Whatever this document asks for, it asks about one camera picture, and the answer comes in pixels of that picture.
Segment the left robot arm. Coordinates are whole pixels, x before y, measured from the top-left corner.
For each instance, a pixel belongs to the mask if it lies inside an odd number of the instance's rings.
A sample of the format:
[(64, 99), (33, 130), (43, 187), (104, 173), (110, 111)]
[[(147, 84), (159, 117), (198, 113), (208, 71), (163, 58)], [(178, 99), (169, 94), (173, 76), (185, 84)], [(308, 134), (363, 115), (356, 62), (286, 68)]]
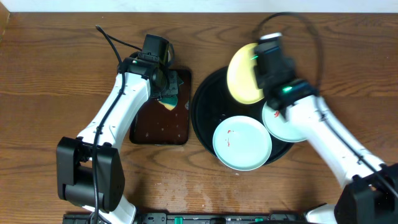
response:
[(136, 207), (123, 195), (120, 149), (140, 108), (150, 98), (177, 95), (170, 54), (135, 52), (118, 65), (111, 93), (77, 137), (63, 137), (56, 149), (57, 193), (90, 211), (88, 223), (133, 223)]

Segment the green yellow sponge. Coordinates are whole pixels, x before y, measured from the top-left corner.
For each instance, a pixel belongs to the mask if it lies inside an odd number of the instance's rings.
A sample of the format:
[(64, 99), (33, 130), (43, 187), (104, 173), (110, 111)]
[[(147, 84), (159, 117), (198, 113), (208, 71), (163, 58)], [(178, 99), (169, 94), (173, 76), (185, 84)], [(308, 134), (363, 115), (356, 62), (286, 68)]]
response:
[(163, 105), (167, 110), (172, 111), (178, 104), (177, 95), (165, 97), (159, 100), (159, 103)]

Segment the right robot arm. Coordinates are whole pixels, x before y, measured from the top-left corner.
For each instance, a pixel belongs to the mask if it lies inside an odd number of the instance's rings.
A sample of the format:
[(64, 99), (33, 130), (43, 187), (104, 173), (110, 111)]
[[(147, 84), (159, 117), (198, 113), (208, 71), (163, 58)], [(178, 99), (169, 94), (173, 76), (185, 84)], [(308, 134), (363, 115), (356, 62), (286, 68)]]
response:
[(254, 71), (267, 105), (312, 145), (343, 191), (336, 205), (307, 211), (309, 223), (397, 223), (397, 165), (387, 166), (335, 117), (316, 88), (295, 77), (278, 40), (254, 48)]

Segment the yellow plate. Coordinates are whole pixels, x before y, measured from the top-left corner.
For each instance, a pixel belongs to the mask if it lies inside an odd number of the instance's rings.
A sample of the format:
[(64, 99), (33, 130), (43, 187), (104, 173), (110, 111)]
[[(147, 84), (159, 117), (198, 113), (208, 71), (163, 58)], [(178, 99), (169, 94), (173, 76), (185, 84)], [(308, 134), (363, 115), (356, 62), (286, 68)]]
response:
[(263, 90), (258, 88), (254, 66), (256, 43), (241, 47), (231, 59), (227, 71), (227, 86), (231, 96), (244, 105), (251, 105), (264, 98)]

